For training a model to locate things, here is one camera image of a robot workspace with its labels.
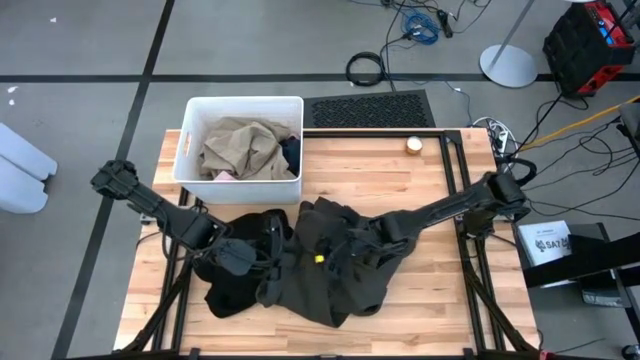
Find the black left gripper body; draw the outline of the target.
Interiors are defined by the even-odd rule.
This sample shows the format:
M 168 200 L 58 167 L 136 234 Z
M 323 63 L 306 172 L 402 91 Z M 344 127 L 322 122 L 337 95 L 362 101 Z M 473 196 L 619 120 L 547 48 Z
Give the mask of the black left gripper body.
M 215 241 L 215 262 L 234 276 L 276 264 L 283 251 L 284 224 L 267 219 L 257 226 L 243 226 Z

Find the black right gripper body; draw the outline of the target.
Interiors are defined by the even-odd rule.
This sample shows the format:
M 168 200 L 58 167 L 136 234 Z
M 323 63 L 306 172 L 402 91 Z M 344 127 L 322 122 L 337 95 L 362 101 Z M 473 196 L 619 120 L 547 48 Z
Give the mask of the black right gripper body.
M 338 223 L 321 235 L 319 250 L 326 265 L 360 256 L 383 256 L 386 252 L 381 231 L 372 222 L 355 227 Z

